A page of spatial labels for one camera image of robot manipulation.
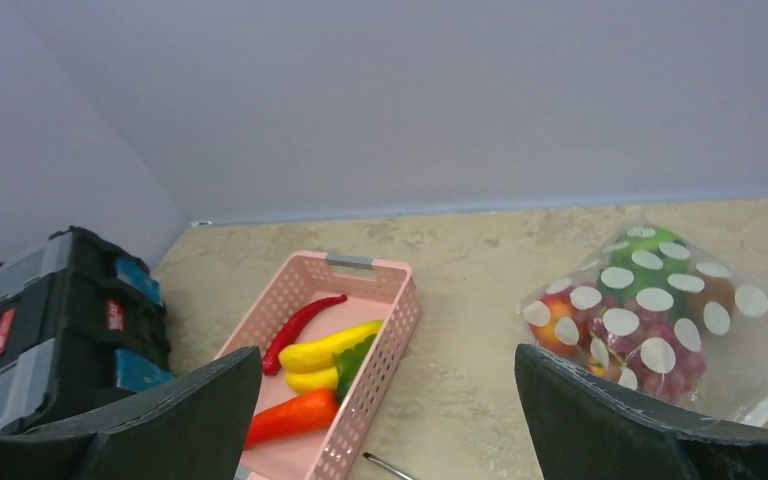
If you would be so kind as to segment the red toy apple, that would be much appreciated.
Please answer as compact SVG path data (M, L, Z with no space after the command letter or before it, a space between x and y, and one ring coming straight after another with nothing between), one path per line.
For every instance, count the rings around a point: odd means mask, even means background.
M536 342L562 357L578 356L589 337L583 313L567 294L543 295L528 303L522 315Z

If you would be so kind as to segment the brown toy kiwi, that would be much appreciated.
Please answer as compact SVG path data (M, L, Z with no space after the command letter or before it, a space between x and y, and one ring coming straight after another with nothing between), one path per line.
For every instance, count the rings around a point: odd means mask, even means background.
M731 327L731 317L735 310L735 287L729 278L711 276L694 269L691 275L704 282L701 291L686 294L687 317L700 328L705 327L710 333L724 336ZM709 303L717 304L713 310L711 325L706 322L705 308Z

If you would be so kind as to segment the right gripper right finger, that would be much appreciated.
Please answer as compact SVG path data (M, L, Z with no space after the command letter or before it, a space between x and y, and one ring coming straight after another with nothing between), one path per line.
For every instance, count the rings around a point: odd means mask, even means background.
M514 375L547 479L768 479L768 429L604 380L533 344Z

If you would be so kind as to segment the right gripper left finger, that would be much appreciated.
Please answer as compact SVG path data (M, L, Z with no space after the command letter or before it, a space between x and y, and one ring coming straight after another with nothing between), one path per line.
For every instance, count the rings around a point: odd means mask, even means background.
M0 479L234 479L262 380L239 348L103 407L0 435Z

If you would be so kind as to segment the green toy watermelon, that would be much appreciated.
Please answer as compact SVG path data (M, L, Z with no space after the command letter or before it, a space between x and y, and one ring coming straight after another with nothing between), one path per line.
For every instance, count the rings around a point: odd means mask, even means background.
M688 273L691 257L680 236L655 224L635 225L620 234L606 254L607 265L597 276L597 288L602 294L624 303L635 300L644 289L658 288L671 296L673 306L668 312L671 318L677 317L684 301L668 278Z

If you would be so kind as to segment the red toy grape bunch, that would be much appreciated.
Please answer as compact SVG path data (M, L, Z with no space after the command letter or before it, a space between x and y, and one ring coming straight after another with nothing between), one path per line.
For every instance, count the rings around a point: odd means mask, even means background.
M707 364L696 323L671 320L605 296L588 314L584 352L591 373L671 404L698 395Z

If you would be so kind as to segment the clear zip top bag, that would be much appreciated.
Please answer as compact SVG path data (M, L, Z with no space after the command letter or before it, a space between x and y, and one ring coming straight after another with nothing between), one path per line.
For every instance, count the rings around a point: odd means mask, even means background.
M768 428L768 282L637 221L524 297L528 342L661 401Z

